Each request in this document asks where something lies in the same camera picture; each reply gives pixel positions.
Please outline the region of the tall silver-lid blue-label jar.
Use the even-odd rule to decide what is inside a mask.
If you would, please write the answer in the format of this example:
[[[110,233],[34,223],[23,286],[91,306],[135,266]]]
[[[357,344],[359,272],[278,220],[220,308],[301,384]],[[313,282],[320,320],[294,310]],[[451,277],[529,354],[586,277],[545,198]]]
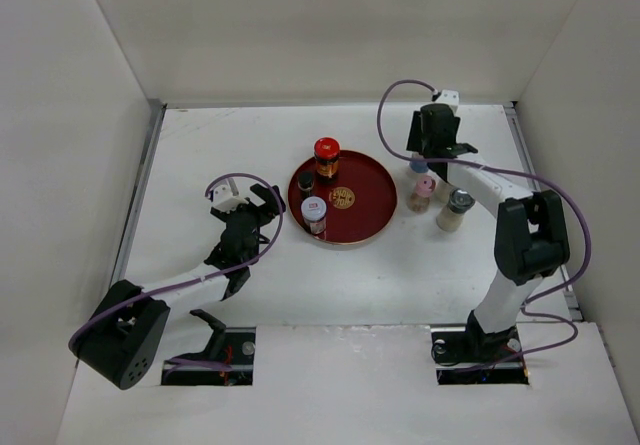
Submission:
[[[412,177],[419,177],[427,174],[428,172],[429,172],[429,166],[423,160],[423,157],[420,154],[413,154],[412,159],[409,162],[408,173]]]

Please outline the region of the white-lid low jar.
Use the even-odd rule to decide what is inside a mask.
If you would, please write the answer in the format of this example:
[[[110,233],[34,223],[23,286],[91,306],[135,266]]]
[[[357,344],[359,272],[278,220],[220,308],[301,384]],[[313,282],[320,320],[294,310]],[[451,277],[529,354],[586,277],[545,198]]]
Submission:
[[[312,235],[326,230],[326,202],[318,196],[310,196],[301,204],[301,214],[305,227]]]

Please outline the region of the small black-cap spice bottle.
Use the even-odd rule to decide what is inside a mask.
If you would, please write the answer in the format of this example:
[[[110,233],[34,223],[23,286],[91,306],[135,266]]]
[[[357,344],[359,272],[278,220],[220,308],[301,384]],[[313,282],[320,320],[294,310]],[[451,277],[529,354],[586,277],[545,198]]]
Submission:
[[[311,171],[303,171],[297,177],[297,185],[300,196],[303,200],[313,195],[315,184],[314,173]]]

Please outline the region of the pink-lid spice jar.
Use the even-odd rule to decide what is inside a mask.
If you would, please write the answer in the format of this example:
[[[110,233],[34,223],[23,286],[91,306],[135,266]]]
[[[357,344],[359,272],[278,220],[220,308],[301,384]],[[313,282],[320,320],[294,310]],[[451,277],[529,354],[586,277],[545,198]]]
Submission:
[[[409,195],[407,200],[407,207],[414,213],[425,213],[431,202],[431,197],[436,188],[436,181],[429,175],[424,175],[419,178]]]

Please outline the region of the red-lid chili sauce jar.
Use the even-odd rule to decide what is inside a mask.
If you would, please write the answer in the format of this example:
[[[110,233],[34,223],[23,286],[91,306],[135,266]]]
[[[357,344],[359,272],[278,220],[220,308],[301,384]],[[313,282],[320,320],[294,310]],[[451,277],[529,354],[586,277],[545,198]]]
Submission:
[[[326,180],[337,176],[341,148],[339,142],[332,137],[322,137],[314,144],[316,173]]]

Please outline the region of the clear-dome-lid spice jar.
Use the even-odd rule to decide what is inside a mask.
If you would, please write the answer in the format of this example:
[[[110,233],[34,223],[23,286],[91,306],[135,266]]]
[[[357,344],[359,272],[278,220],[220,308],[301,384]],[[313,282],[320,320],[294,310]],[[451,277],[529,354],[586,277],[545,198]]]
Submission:
[[[438,227],[445,232],[457,231],[465,217],[476,204],[475,199],[465,190],[455,188],[449,194],[446,205],[436,217]]]

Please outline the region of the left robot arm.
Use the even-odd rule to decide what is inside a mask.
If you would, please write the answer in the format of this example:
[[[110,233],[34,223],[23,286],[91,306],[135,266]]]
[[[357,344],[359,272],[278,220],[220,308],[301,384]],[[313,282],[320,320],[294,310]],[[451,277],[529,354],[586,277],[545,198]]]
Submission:
[[[246,199],[229,211],[211,208],[225,229],[210,255],[175,282],[154,289],[128,280],[114,283],[91,318],[70,338],[73,355],[121,390],[137,384],[153,363],[170,314],[197,292],[224,301],[250,278],[250,267],[273,245],[261,228],[281,219],[286,205],[279,188],[258,183],[250,191],[263,203]]]

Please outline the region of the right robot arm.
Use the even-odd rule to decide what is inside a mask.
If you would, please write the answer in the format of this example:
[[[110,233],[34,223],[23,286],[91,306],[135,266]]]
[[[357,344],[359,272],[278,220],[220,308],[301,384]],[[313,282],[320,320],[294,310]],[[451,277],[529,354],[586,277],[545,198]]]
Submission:
[[[511,171],[483,162],[475,147],[457,139],[460,119],[445,104],[413,114],[407,150],[419,154],[440,179],[468,193],[496,220],[497,272],[461,332],[435,332],[432,354],[445,366],[490,362],[514,339],[526,299],[570,257],[562,199],[511,181]]]

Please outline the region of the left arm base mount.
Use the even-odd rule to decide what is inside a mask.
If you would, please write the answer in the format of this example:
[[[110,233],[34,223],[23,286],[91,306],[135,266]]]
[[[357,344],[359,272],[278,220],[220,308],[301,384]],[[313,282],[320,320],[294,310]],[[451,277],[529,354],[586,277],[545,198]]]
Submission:
[[[228,327],[202,309],[190,314],[205,322],[211,336],[201,351],[165,360],[162,386],[251,386],[254,377],[255,327]]]

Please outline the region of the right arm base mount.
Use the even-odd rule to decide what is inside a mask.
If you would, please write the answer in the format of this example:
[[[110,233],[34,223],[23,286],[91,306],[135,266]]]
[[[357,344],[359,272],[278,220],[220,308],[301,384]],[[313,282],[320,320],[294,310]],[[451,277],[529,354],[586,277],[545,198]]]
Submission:
[[[431,357],[441,386],[529,384],[516,327],[485,342],[462,328],[435,328],[431,339]]]

